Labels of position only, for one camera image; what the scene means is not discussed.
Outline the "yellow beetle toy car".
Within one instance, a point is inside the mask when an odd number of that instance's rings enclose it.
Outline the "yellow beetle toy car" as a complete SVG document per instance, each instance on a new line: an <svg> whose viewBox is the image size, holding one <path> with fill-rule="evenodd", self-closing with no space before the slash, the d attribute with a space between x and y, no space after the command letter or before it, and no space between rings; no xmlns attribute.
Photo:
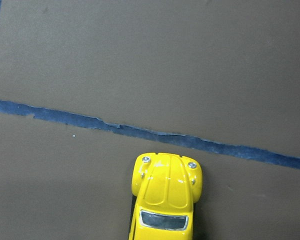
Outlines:
<svg viewBox="0 0 300 240"><path fill-rule="evenodd" d="M130 240L191 240L203 189L200 164L187 156L147 152L134 164Z"/></svg>

